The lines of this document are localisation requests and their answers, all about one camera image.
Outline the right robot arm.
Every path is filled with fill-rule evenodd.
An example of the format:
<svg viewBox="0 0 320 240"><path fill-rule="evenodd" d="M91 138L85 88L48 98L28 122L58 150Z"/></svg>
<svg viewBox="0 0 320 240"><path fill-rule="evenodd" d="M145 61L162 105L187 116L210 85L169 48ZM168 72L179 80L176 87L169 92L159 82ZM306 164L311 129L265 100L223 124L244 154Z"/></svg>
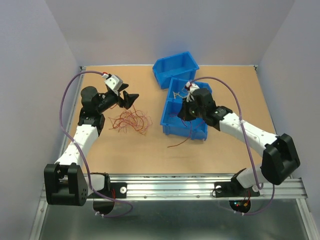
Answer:
<svg viewBox="0 0 320 240"><path fill-rule="evenodd" d="M178 117L184 121L202 119L208 126L229 134L245 143L262 157L261 165L244 168L230 181L216 182L212 195L215 198L241 197L253 186L264 183L280 185L300 165L300 159L291 136L276 135L242 120L225 106L217 106L206 88L187 87Z"/></svg>

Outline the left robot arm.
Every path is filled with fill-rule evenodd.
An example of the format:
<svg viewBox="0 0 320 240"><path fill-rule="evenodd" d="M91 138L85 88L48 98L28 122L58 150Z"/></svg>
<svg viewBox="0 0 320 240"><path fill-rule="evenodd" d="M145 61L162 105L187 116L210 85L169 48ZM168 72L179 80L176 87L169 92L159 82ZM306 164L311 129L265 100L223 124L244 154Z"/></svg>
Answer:
<svg viewBox="0 0 320 240"><path fill-rule="evenodd" d="M104 111L114 105L129 109L139 97L137 93L127 93L127 87L126 83L120 87L122 96L110 88L105 93L99 93L93 86L81 90L82 108L76 132L70 137L70 143L59 159L44 168L48 204L83 206L94 192L100 197L111 193L110 178L107 174L84 175L82 166L88 165L85 157L104 128Z"/></svg>

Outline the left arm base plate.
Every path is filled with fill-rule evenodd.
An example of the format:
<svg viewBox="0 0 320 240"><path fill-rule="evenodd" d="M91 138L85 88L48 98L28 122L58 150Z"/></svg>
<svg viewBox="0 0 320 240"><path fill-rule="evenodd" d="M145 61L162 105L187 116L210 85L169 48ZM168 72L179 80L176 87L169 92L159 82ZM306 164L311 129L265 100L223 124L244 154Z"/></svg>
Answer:
<svg viewBox="0 0 320 240"><path fill-rule="evenodd" d="M96 216L115 218L126 215L132 207L126 201L128 184L126 182L106 183L101 190L92 192L87 200L92 200Z"/></svg>

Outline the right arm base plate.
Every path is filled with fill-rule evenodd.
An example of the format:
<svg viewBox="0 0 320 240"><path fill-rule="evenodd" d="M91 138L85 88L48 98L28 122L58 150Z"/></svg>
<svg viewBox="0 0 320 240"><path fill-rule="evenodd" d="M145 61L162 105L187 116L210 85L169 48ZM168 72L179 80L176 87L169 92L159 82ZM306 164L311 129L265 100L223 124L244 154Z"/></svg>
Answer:
<svg viewBox="0 0 320 240"><path fill-rule="evenodd" d="M215 182L211 192L214 198L229 198L229 205L233 211L247 214L251 209L251 198L259 197L260 191L243 188L241 185L231 181Z"/></svg>

